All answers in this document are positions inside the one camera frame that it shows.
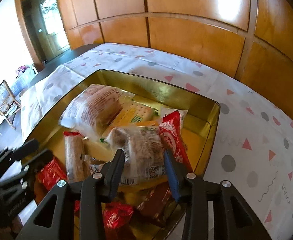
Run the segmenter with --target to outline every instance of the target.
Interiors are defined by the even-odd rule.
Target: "wooden door frame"
[[[22,31],[22,36],[24,38],[26,47],[31,55],[31,58],[34,62],[35,68],[38,72],[44,69],[44,65],[42,64],[41,60],[39,59],[38,55],[35,52],[34,46],[31,42],[29,33],[26,28],[25,20],[24,20],[24,15],[22,11],[22,0],[14,0],[15,2],[15,8],[16,8],[16,14],[17,14],[17,19],[19,21],[19,25]]]

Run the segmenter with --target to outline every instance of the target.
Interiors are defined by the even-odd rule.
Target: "chair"
[[[5,118],[8,124],[15,130],[10,116],[21,110],[21,104],[15,99],[14,94],[5,80],[0,84],[0,115]]]

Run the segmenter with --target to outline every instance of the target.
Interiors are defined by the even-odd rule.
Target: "tablecloth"
[[[204,179],[231,181],[273,239],[293,234],[293,121],[246,85],[201,63],[154,49],[102,44],[24,93],[23,140],[61,97],[98,69],[157,79],[217,101],[221,113]]]

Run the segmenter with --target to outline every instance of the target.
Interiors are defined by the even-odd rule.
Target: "gold container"
[[[50,111],[41,119],[33,129],[27,140],[35,138],[40,143],[40,150],[48,148],[53,151],[56,158],[65,165],[63,130],[58,120],[68,104],[91,84],[102,84],[118,87],[122,90],[136,94],[134,101],[156,108],[161,107],[188,110],[184,118],[181,136],[188,147],[188,158],[196,174],[204,174],[207,167],[215,134],[217,130],[220,105],[202,95],[186,89],[132,74],[110,70],[98,70],[74,87],[62,97]],[[112,153],[100,149],[99,145],[89,143],[85,145],[87,153],[91,156],[109,161]],[[121,191],[130,192],[126,199],[134,203],[141,199],[142,189],[152,187],[152,184],[121,187]],[[130,227],[138,240],[165,239],[175,228],[185,212],[185,205],[175,203],[166,207],[168,217],[165,228],[148,223],[142,223],[138,218],[132,217]],[[74,239],[78,239],[79,219],[75,219]]]

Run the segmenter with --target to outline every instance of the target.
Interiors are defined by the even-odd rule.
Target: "white wall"
[[[0,83],[14,82],[15,70],[21,65],[32,64],[17,20],[14,0],[0,3]]]

